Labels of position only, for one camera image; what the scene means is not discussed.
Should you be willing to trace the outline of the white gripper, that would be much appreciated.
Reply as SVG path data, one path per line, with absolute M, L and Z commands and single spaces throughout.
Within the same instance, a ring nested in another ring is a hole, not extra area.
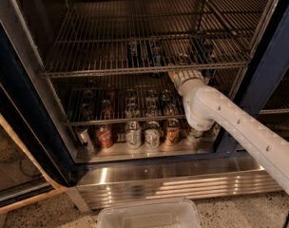
M 204 86 L 204 78 L 198 70 L 171 70 L 168 76 L 181 96 L 189 89 Z

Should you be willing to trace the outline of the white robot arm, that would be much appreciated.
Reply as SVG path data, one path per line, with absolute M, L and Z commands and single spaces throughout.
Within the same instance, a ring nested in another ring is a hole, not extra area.
M 289 142 L 204 82 L 198 70 L 170 70 L 189 125 L 199 131 L 224 128 L 289 195 Z

